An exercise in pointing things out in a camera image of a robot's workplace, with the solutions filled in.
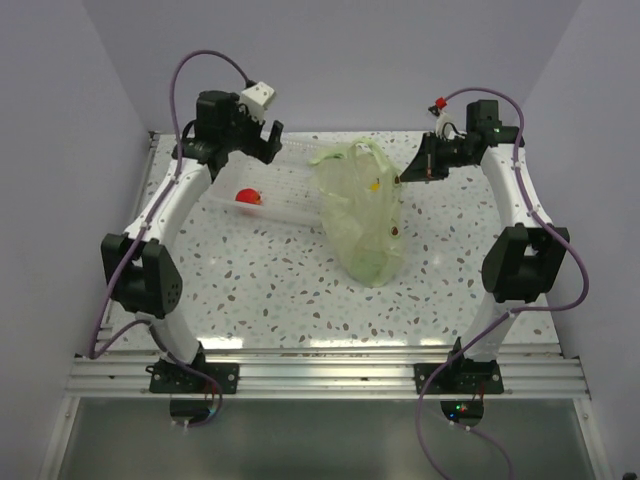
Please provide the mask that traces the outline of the red fake tomato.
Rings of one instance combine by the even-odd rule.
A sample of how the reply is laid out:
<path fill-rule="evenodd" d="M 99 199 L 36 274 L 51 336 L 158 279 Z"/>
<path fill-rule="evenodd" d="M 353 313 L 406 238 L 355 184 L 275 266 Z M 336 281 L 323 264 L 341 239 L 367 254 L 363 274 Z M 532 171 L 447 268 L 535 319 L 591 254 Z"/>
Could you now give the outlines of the red fake tomato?
<path fill-rule="evenodd" d="M 262 195 L 259 191 L 252 188 L 245 188 L 237 192 L 235 201 L 250 205 L 261 205 Z"/>

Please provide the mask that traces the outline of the light green avocado plastic bag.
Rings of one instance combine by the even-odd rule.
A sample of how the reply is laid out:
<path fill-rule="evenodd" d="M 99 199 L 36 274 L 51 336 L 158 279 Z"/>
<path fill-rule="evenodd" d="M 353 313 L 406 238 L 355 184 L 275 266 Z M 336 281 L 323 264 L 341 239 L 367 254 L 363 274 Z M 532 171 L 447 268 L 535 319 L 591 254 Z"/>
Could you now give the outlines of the light green avocado plastic bag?
<path fill-rule="evenodd" d="M 366 287 L 386 285 L 405 254 L 401 170 L 366 138 L 330 147 L 310 166 L 321 197 L 321 225 L 340 265 Z M 370 191 L 377 180 L 380 189 Z"/>

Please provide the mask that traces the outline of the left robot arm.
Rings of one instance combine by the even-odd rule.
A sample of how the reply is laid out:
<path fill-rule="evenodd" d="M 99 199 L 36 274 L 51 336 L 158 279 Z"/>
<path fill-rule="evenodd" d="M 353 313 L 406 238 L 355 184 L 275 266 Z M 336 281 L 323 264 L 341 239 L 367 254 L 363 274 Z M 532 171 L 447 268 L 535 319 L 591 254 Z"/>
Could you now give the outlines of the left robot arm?
<path fill-rule="evenodd" d="M 200 342 L 178 313 L 183 280 L 171 256 L 175 239 L 200 197 L 239 151 L 265 165 L 281 150 L 283 125 L 272 124 L 264 138 L 264 116 L 276 97 L 264 82 L 240 93 L 203 91 L 196 117 L 180 131 L 168 171 L 137 218 L 119 235 L 101 243 L 112 301 L 146 325 L 169 361 L 172 379 L 185 392 L 201 390 L 207 367 L 195 360 Z"/>

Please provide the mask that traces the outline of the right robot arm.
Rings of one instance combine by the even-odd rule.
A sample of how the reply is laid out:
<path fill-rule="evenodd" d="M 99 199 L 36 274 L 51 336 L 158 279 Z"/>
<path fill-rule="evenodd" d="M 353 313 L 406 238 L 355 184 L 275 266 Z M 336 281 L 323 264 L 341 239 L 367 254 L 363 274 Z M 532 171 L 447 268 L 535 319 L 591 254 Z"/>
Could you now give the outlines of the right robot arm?
<path fill-rule="evenodd" d="M 482 263 L 485 295 L 472 324 L 456 342 L 463 358 L 445 369 L 449 387 L 464 393 L 481 380 L 476 362 L 496 360 L 515 319 L 550 291 L 570 237 L 566 228 L 553 225 L 539 204 L 524 161 L 513 157 L 524 152 L 524 141 L 517 127 L 502 123 L 497 101 L 468 104 L 464 133 L 447 134 L 446 128 L 440 119 L 435 131 L 423 135 L 399 180 L 430 183 L 446 179 L 453 168 L 478 166 L 497 206 L 502 231 Z"/>

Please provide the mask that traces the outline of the white plastic mesh basket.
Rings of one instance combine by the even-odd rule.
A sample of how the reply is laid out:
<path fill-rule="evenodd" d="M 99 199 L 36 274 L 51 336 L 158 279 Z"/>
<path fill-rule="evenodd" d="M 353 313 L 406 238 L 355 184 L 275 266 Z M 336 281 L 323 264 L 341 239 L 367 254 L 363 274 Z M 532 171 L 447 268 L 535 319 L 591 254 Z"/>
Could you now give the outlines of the white plastic mesh basket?
<path fill-rule="evenodd" d="M 206 195 L 236 213 L 319 227 L 321 197 L 310 161 L 330 147 L 329 142 L 287 138 L 269 165 L 233 152 Z M 236 202 L 237 192 L 245 188 L 259 191 L 262 204 Z"/>

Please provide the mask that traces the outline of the aluminium rail frame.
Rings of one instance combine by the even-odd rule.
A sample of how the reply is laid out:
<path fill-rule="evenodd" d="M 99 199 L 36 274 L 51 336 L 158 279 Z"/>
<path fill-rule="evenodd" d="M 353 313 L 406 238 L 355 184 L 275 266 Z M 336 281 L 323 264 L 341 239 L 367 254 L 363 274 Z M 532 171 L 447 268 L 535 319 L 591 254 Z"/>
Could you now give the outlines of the aluminium rail frame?
<path fill-rule="evenodd" d="M 286 134 L 346 143 L 367 137 L 402 168 L 417 132 Z M 483 297 L 480 264 L 501 228 L 478 166 L 403 189 L 406 260 L 369 289 L 340 266 L 319 227 L 236 213 L 206 192 L 181 227 L 172 255 L 186 284 L 181 312 L 207 360 L 237 363 L 239 400 L 406 401 L 413 364 L 443 362 Z M 561 353 L 549 312 L 522 314 L 498 362 L 505 392 L 486 400 L 570 400 L 587 470 L 614 479 L 579 360 Z M 62 479 L 81 398 L 151 399 L 143 366 L 156 360 L 147 333 L 130 330 L 98 360 L 74 360 L 39 479 Z"/>

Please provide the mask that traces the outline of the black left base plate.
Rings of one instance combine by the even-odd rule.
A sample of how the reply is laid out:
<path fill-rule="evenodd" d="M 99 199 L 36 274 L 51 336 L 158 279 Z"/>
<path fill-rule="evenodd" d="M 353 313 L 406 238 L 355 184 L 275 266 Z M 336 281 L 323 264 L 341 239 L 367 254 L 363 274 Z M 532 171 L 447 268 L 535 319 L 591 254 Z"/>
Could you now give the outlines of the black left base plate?
<path fill-rule="evenodd" d="M 149 391 L 154 394 L 235 394 L 240 378 L 237 363 L 205 363 L 191 366 L 194 373 L 159 360 L 148 365 L 145 371 L 151 376 Z"/>

